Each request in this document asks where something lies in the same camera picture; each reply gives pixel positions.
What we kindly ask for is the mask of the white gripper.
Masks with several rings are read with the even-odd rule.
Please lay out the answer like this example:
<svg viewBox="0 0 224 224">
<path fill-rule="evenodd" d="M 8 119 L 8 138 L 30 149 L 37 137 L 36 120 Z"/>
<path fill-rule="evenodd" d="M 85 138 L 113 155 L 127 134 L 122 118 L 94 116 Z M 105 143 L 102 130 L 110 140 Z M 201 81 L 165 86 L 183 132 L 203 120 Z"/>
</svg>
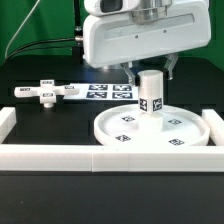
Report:
<svg viewBox="0 0 224 224">
<path fill-rule="evenodd" d="M 127 62 L 167 55 L 173 79 L 177 52 L 211 39 L 209 0 L 84 0 L 84 58 L 94 68 L 121 64 L 132 86 L 140 85 Z"/>
</svg>

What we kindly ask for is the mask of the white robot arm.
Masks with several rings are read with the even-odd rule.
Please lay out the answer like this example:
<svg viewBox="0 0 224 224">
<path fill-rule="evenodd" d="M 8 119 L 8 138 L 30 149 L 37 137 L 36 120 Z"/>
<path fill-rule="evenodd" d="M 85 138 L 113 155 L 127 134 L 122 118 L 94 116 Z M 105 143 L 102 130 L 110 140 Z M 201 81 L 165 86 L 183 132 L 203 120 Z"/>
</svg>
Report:
<svg viewBox="0 0 224 224">
<path fill-rule="evenodd" d="M 178 53 L 211 39 L 209 0 L 84 0 L 84 59 L 100 68 L 119 64 L 139 83 L 130 63 L 166 56 L 171 79 Z"/>
</svg>

